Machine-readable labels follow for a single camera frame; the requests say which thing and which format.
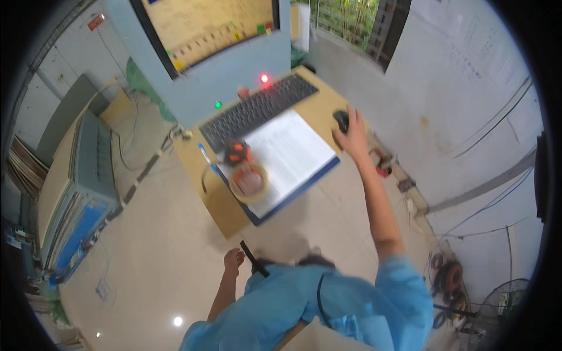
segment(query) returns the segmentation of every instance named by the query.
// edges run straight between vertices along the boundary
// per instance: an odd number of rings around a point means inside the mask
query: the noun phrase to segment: tile floor
[[[138,103],[135,139],[131,147],[130,141],[123,145],[130,166],[149,159],[172,125],[163,122],[144,97],[139,96]],[[132,130],[133,116],[134,108],[112,121],[124,138]],[[124,194],[140,171],[128,172],[115,158],[117,188]],[[242,239],[252,250],[281,262],[299,259],[319,246],[343,273],[374,282],[378,257],[361,181],[352,160],[344,155],[341,161],[267,223],[226,240],[172,150],[141,183],[122,215],[105,228],[72,278],[60,286],[70,321],[95,350],[177,350],[189,325],[206,319],[223,272],[223,256]],[[431,234],[422,233],[409,218],[396,180],[390,176],[383,182],[407,254],[423,272]],[[246,260],[237,281],[238,297],[250,268]],[[183,318],[180,327],[173,325],[176,316]]]

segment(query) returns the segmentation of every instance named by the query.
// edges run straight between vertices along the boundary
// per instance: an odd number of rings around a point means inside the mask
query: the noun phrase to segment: trees
[[[311,23],[341,37],[359,47],[367,49],[379,0],[311,0]]]

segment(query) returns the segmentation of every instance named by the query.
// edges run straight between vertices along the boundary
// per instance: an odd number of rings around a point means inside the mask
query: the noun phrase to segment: black strap
[[[320,314],[322,315],[322,319],[324,320],[324,324],[326,324],[326,327],[333,329],[332,325],[329,322],[330,318],[328,318],[328,315],[322,308],[322,302],[320,301],[320,288],[322,287],[323,280],[324,280],[324,275],[322,274],[322,276],[320,277],[320,282],[318,283],[318,290],[316,291],[316,299],[318,300],[318,309],[320,310]]]
[[[253,266],[256,267],[257,271],[264,276],[264,278],[269,277],[269,272],[267,272],[265,270],[265,268],[263,267],[263,265],[258,262],[256,260],[256,258],[252,255],[252,253],[250,252],[250,249],[248,249],[248,246],[246,246],[246,243],[244,242],[244,240],[240,241],[240,246],[242,246],[242,250],[244,250],[244,253],[246,254],[246,256],[248,257],[248,259],[250,260],[250,262],[252,262]]]

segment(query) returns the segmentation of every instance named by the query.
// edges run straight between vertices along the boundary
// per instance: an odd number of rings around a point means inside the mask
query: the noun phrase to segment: pen
[[[211,161],[211,159],[207,155],[207,152],[205,151],[205,148],[203,147],[203,145],[201,145],[201,143],[197,143],[197,146],[199,147],[199,150],[201,150],[201,153],[203,154],[203,157],[205,157],[205,159],[207,160],[207,163],[209,164],[209,166],[211,166],[212,171],[216,174],[219,174],[217,172],[216,168],[215,168],[215,165],[213,164],[213,162]]]

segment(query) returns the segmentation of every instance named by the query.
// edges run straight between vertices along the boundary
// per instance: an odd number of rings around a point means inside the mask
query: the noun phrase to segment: tape measure
[[[243,140],[229,140],[226,143],[226,150],[224,152],[224,163],[229,166],[236,166],[242,162],[249,162],[252,153],[250,147]]]

